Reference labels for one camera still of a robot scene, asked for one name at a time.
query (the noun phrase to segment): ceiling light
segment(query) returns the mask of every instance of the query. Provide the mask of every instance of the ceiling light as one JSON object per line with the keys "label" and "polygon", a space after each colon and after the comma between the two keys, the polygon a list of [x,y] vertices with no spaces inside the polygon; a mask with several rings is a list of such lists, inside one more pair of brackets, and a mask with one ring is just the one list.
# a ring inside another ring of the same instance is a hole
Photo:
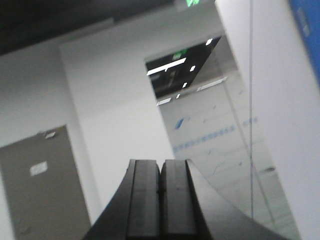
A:
{"label": "ceiling light", "polygon": [[170,102],[170,101],[171,101],[171,97],[166,98],[166,99],[161,100],[161,101],[158,101],[158,103],[157,103],[156,105],[159,106],[159,105],[161,105],[161,104],[166,104],[166,103],[168,103],[168,102]]}
{"label": "ceiling light", "polygon": [[186,0],[186,4],[189,7],[194,6],[194,5],[198,5],[200,0]]}
{"label": "ceiling light", "polygon": [[168,63],[166,65],[156,67],[154,69],[149,70],[146,75],[149,76],[151,74],[155,74],[155,73],[158,73],[158,72],[163,71],[163,70],[168,70],[169,68],[172,68],[172,67],[177,66],[179,64],[183,64],[186,61],[186,59],[187,58],[185,57],[185,58],[182,58],[180,60],[170,62],[170,63]]}
{"label": "ceiling light", "polygon": [[205,45],[208,46],[211,42],[212,42],[212,38],[208,39],[208,41],[206,41]]}
{"label": "ceiling light", "polygon": [[201,90],[210,88],[210,87],[212,87],[212,86],[214,86],[214,85],[217,85],[217,84],[222,83],[222,82],[225,81],[226,79],[227,79],[227,77],[225,76],[224,78],[221,78],[221,79],[219,79],[219,80],[217,80],[217,81],[213,81],[213,82],[210,82],[210,83],[208,83],[208,84],[206,84],[206,85],[203,85],[203,86],[201,86],[201,87],[198,87],[198,89],[197,89],[196,91],[199,92],[199,91],[201,91]]}

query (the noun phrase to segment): ceiling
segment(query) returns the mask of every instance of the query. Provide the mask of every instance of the ceiling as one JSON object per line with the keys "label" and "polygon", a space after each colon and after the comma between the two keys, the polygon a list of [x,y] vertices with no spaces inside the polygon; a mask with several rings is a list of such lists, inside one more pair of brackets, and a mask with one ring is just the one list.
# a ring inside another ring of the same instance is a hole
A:
{"label": "ceiling", "polygon": [[218,44],[221,37],[217,37],[206,45],[206,41],[198,45],[182,49],[178,52],[173,52],[153,61],[146,63],[147,70],[152,70],[160,66],[186,58],[185,62],[154,74],[149,75],[155,96],[161,98],[172,94],[184,88],[191,86],[193,80],[205,64],[211,52]]}
{"label": "ceiling", "polygon": [[0,0],[0,55],[106,19],[114,22],[174,0]]}

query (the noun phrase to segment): glass partition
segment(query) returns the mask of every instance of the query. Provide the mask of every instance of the glass partition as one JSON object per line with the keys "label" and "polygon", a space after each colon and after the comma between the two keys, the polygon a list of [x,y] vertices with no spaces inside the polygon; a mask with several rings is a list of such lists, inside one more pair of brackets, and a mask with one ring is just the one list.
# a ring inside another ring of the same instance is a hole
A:
{"label": "glass partition", "polygon": [[208,29],[206,39],[158,56],[147,58],[146,73],[175,158],[192,159],[247,216],[299,240],[263,123],[258,111],[250,111],[249,91],[226,35]]}

